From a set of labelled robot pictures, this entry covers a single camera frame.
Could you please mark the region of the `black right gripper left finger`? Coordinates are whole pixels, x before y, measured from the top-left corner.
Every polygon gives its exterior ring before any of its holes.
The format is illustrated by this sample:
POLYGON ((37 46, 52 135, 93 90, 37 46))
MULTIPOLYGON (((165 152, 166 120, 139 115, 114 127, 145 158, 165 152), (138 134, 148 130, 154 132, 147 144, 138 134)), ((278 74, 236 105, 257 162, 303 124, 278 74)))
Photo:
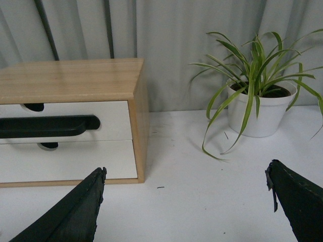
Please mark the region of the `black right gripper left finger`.
POLYGON ((97 168, 11 241, 94 241, 106 168, 97 168))

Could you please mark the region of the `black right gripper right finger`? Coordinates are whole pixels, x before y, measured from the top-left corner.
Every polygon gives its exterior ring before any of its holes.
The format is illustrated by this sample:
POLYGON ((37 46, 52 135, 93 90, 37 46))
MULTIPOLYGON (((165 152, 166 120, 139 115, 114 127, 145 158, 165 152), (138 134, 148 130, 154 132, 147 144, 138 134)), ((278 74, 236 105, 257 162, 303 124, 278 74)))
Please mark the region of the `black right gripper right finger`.
POLYGON ((273 192, 274 211, 280 204, 298 241, 322 241, 322 187, 273 159, 265 170, 273 192))

